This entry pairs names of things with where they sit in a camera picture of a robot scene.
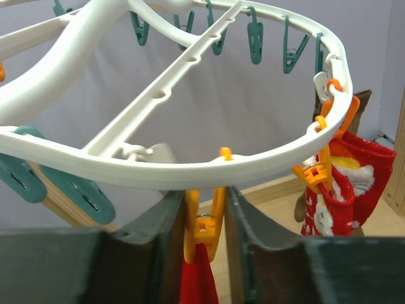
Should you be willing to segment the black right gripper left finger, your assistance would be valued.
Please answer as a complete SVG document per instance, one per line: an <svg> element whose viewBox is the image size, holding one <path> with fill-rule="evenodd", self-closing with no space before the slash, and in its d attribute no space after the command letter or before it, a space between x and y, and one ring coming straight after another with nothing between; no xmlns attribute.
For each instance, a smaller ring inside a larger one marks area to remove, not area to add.
<svg viewBox="0 0 405 304"><path fill-rule="evenodd" d="M168 192L116 232L1 231L2 303L178 303L185 194Z"/></svg>

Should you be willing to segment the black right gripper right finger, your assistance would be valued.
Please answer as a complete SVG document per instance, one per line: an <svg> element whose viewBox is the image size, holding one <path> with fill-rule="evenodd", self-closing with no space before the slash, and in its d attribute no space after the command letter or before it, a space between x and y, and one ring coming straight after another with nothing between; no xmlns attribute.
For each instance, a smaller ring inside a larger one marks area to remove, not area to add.
<svg viewBox="0 0 405 304"><path fill-rule="evenodd" d="M403 303L402 237L298 235L226 189L233 303Z"/></svg>

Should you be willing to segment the red cat christmas sock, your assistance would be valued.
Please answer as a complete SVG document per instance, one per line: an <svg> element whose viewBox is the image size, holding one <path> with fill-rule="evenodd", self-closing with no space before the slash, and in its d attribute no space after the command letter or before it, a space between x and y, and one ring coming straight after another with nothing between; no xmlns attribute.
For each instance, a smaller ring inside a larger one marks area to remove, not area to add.
<svg viewBox="0 0 405 304"><path fill-rule="evenodd" d="M306 188L303 236L350 236L373 213L393 170L396 152L350 132L330 141L332 188Z"/></svg>
<svg viewBox="0 0 405 304"><path fill-rule="evenodd" d="M180 304L219 304L215 280L204 244L196 245L192 263L183 260Z"/></svg>

